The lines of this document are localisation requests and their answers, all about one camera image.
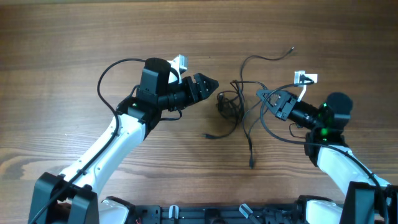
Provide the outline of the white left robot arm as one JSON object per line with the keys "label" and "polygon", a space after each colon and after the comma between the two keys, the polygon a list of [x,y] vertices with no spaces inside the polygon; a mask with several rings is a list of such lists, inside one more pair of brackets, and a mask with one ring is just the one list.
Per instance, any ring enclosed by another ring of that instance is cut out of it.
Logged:
{"label": "white left robot arm", "polygon": [[148,58],[141,80],[111,108],[106,131],[59,175],[42,174],[34,185],[29,223],[140,223],[135,205],[117,197],[99,200],[124,158],[164,120],[163,111],[181,112],[207,99],[218,81],[201,73],[182,77],[187,59]]}

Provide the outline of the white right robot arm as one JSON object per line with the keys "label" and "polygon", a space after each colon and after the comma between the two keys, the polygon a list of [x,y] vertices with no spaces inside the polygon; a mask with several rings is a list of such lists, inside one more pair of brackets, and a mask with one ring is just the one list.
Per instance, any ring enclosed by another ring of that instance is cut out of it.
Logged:
{"label": "white right robot arm", "polygon": [[312,164],[326,173],[345,195],[343,205],[313,195],[294,203],[293,223],[397,223],[397,186],[378,177],[353,154],[343,131],[351,118],[352,100],[330,94],[318,108],[283,90],[258,90],[261,107],[276,118],[307,128],[301,145]]}

